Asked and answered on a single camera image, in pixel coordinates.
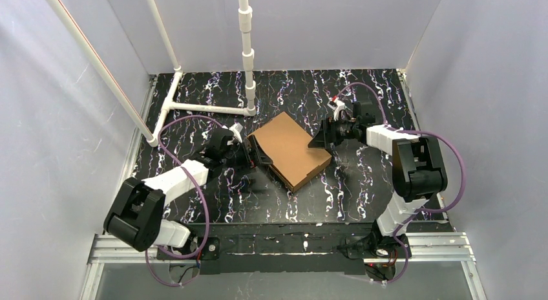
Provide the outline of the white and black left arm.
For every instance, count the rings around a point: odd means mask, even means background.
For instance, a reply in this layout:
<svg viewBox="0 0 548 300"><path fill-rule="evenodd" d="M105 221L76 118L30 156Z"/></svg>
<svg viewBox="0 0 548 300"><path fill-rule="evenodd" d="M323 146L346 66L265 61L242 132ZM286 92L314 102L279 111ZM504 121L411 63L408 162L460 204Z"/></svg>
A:
<svg viewBox="0 0 548 300"><path fill-rule="evenodd" d="M183 224L163 217L166 206L206 185L225 167L248 172L272 163L255 136L242 138L235 127L216 128L205 145L180 166L144 180L124 180L103 229L138 252L151 246L183 248L191 232Z"/></svg>

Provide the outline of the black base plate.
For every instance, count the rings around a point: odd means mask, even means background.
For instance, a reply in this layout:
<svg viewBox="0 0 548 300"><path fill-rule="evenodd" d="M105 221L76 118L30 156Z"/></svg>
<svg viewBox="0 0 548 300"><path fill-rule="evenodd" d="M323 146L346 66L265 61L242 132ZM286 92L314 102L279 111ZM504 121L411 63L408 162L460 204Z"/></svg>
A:
<svg viewBox="0 0 548 300"><path fill-rule="evenodd" d="M195 257L202 275L371 272L382 279L411 257L408 238L377 237L374 223L212 224Z"/></svg>

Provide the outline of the aluminium rail frame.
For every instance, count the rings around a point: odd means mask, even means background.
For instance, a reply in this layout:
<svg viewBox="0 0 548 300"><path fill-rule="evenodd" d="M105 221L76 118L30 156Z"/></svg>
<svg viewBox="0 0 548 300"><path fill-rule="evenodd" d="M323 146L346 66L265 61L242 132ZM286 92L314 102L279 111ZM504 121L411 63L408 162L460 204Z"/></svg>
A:
<svg viewBox="0 0 548 300"><path fill-rule="evenodd" d="M213 235L196 256L182 259L172 249L151 247L137 252L111 235L98 235L89 258L81 299L95 299L106 264L167 263L191 265L204 275L244 272L343 272L359 275L365 266L409 268L411 262L459 262L473 299L486 299L476 268L476 258L464 232L411 232L404 246L390 244L368 251L365 245L349 248L358 241L339 242L342 230L282 231L252 234L236 231Z"/></svg>

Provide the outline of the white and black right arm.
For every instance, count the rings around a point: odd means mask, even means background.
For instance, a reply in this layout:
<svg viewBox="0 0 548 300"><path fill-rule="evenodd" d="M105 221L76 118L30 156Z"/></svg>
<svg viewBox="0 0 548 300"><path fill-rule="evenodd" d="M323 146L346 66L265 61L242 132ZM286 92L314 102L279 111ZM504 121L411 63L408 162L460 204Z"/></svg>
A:
<svg viewBox="0 0 548 300"><path fill-rule="evenodd" d="M357 140L390 155L394 192L372 231L377 237L401 236L408 219L447 187L438 140L389 126L377 118L370 102L353 103L351 115L338 98L331 99L328 106L333 114L321 121L308 147L327 149L345 140Z"/></svg>

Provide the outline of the brown cardboard box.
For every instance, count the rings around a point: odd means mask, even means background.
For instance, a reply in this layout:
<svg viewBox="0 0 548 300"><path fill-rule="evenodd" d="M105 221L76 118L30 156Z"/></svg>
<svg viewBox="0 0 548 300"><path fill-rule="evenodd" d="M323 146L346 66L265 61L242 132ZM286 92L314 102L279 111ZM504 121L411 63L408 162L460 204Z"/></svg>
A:
<svg viewBox="0 0 548 300"><path fill-rule="evenodd" d="M292 193L316 177L332 159L327 150L308 147L312 137L286 112L251 135L272 159L270 168Z"/></svg>

